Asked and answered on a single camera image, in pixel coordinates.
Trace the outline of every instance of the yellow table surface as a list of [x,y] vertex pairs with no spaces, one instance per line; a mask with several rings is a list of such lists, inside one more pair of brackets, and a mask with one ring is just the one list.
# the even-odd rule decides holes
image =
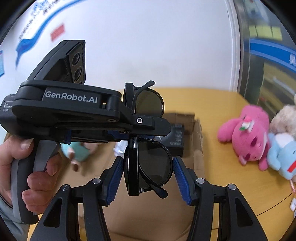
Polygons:
[[[268,240],[278,241],[293,220],[289,182],[270,168],[260,171],[255,162],[241,166],[231,143],[221,144],[217,140],[219,127],[238,117],[247,101],[235,92],[219,90],[159,88],[156,91],[163,97],[166,112],[193,112],[200,119],[207,180],[220,186],[234,183],[258,216]],[[213,237],[218,228],[217,205],[214,210]]]

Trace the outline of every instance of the red sign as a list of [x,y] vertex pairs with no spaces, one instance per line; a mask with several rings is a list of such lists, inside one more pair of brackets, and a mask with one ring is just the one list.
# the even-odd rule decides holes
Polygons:
[[61,36],[65,32],[64,24],[57,27],[51,34],[52,41],[54,41],[57,37]]

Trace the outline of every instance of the genrobot.ai logo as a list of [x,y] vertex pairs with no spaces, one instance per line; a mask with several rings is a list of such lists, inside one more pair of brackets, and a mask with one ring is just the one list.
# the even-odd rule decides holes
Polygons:
[[73,101],[81,101],[81,102],[92,102],[97,103],[98,97],[87,97],[85,95],[83,96],[77,96],[75,94],[68,94],[68,93],[55,93],[51,91],[46,91],[44,97],[46,98],[53,98],[53,99],[65,99],[65,100],[73,100]]

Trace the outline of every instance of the light blue stuffed animal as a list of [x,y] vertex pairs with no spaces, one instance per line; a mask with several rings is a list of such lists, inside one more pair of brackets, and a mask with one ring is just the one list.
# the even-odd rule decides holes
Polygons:
[[269,166],[291,180],[296,175],[296,141],[288,133],[268,135],[271,147],[267,153]]
[[71,142],[70,145],[61,144],[61,150],[71,160],[73,170],[77,172],[81,167],[81,162],[95,152],[97,146],[98,143]]

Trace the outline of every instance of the teddy bear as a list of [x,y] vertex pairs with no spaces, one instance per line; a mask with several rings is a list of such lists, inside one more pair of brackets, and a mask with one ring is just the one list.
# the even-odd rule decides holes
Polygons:
[[296,139],[296,106],[285,105],[270,122],[269,130],[274,134],[287,132]]
[[232,142],[242,165],[248,161],[258,161],[259,170],[265,171],[270,148],[268,130],[268,114],[259,106],[247,105],[238,118],[227,121],[219,128],[218,140]]

